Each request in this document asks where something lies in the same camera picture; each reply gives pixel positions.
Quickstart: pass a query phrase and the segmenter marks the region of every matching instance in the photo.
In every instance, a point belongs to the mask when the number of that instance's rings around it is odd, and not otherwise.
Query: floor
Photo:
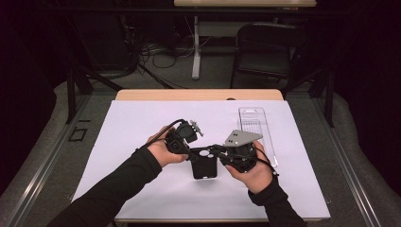
[[[227,45],[217,51],[215,44],[218,40],[208,41],[202,48],[199,80],[191,78],[190,57],[175,59],[157,55],[150,57],[146,67],[158,77],[184,88],[228,88],[233,49]],[[141,70],[113,81],[132,89],[163,88]],[[91,96],[77,92],[78,114],[70,125],[64,124],[67,119],[66,84],[55,89],[58,102],[49,123],[17,177],[0,198],[0,226],[45,226],[70,202],[105,114],[115,98],[115,91],[96,80],[91,82],[95,88]],[[282,82],[238,77],[235,86],[277,88]],[[335,96],[335,128],[332,129],[323,119],[322,101],[308,97],[309,85],[293,91],[287,101],[332,216],[309,223],[309,226],[401,226],[400,198],[360,150],[346,102]],[[86,130],[84,140],[74,140],[76,129]]]

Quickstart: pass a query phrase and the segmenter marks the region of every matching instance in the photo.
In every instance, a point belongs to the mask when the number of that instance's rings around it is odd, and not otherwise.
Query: cable
[[[159,133],[157,133],[149,142],[145,143],[141,148],[147,148],[149,145],[153,144],[154,142],[158,141],[160,136],[162,136],[163,133],[165,133],[166,131],[170,130],[171,127],[173,127],[175,124],[177,123],[183,123],[185,122],[183,119],[179,119],[179,120],[175,120],[173,121],[171,124],[169,124],[168,126],[166,126],[164,129],[162,129],[161,131],[159,131]]]
[[[144,65],[139,64],[138,65],[140,68],[142,68],[145,72],[147,72],[154,80],[162,84],[163,87],[168,88],[168,89],[173,89],[170,85],[162,81],[158,76],[154,75],[152,72],[150,72]]]
[[[270,161],[268,156],[266,155],[266,153],[259,148],[255,148],[257,151],[260,151],[268,161],[265,161],[263,159],[257,158],[257,157],[250,157],[250,156],[246,156],[246,155],[241,155],[241,154],[224,154],[227,150],[224,146],[220,146],[220,145],[212,145],[212,146],[208,146],[208,147],[203,147],[203,148],[191,148],[190,150],[193,152],[200,152],[202,150],[209,150],[209,152],[213,155],[216,155],[219,159],[225,159],[225,160],[232,160],[233,158],[239,158],[239,159],[247,159],[247,160],[253,160],[256,162],[261,162],[263,164],[265,164],[266,166],[268,166],[271,170],[271,173],[273,175],[274,178],[278,178],[279,174],[277,173],[277,171],[273,168],[273,166],[271,166]]]
[[[170,84],[173,84],[173,85],[175,85],[175,86],[177,86],[177,87],[179,87],[179,88],[188,89],[187,87],[183,87],[183,86],[181,86],[181,85],[178,85],[177,83],[171,82],[171,81],[168,80],[168,79],[165,79],[165,78],[162,78],[162,77],[158,77],[158,78],[161,79],[161,80],[163,80],[163,81],[165,81],[165,82],[168,82],[168,83],[170,83]]]
[[[191,49],[191,52],[190,52],[189,54],[192,54],[192,52],[195,50],[195,34],[194,34],[194,32],[192,31],[192,28],[191,28],[191,26],[189,25],[188,20],[186,19],[186,17],[184,17],[184,18],[185,18],[186,24],[188,25],[189,32],[191,32],[191,37],[192,37],[192,49]]]
[[[153,66],[156,67],[156,68],[170,68],[170,67],[172,67],[172,66],[177,62],[177,56],[176,56],[175,54],[172,54],[172,57],[174,58],[174,60],[173,60],[173,62],[172,62],[170,65],[168,65],[168,66],[158,66],[158,65],[155,63],[156,56],[158,56],[158,55],[161,55],[161,54],[153,55],[153,58],[151,59],[151,62],[152,62],[152,64],[153,64]]]

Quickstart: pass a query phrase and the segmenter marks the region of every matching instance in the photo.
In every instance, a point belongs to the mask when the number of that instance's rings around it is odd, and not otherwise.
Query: gray carpet
[[[175,64],[167,69],[155,67],[151,61],[147,62],[146,66],[153,73],[186,88],[228,88],[233,60],[232,48],[227,47],[224,49],[225,51],[218,53],[215,50],[213,42],[203,48],[199,80],[191,78],[192,58],[178,58]],[[158,56],[156,60],[155,63],[158,66],[172,62],[170,57],[164,56]],[[141,75],[140,71],[114,81],[125,88],[162,88],[151,77]],[[238,77],[235,86],[238,88],[276,88],[282,86],[282,82],[275,83],[262,78]],[[86,134],[82,141],[66,141],[63,144],[61,155],[44,187],[32,207],[27,210],[26,217],[21,218],[22,226],[45,226],[70,203],[70,198],[78,186],[103,119],[115,96],[115,92],[107,86],[97,81],[92,81],[92,83],[96,91],[93,96],[88,97],[87,105],[72,126],[76,127],[76,133],[71,136],[70,140],[79,139],[80,133],[84,131]],[[336,148],[320,119],[321,111],[316,107],[317,100],[309,99],[305,95],[307,87],[308,84],[305,84],[290,94],[288,102],[322,192],[331,201],[328,203],[328,208],[332,216],[328,220],[309,223],[309,226],[367,226],[336,159]],[[58,87],[56,93],[58,104],[52,119],[44,129],[43,135],[20,173],[0,198],[0,226],[6,226],[8,220],[12,218],[13,211],[15,207],[18,207],[18,202],[23,197],[35,172],[54,147],[55,141],[60,137],[64,128],[67,114],[65,84]],[[367,192],[381,226],[401,226],[400,198],[384,183],[360,150],[353,119],[348,112],[346,102],[336,96],[334,104],[336,133]]]

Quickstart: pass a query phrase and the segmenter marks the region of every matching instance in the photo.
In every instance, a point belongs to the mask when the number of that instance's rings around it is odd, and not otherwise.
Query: white surface
[[[286,101],[113,101],[74,199],[116,169],[152,134],[177,119],[198,122],[203,137],[190,147],[222,144],[236,129],[238,108],[262,107],[270,126],[279,182],[304,219],[329,218],[315,174]],[[169,165],[127,201],[116,219],[266,218],[247,188],[218,161],[218,176],[194,180],[189,162]]]
[[[192,79],[200,79],[200,69],[201,69],[201,54],[194,56],[194,64],[192,66]]]

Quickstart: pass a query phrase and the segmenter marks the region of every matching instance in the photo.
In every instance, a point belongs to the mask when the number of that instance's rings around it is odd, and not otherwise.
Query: rectangular black piece
[[[218,175],[218,157],[209,158],[207,156],[199,156],[196,162],[191,162],[192,173],[195,179],[216,178]]]

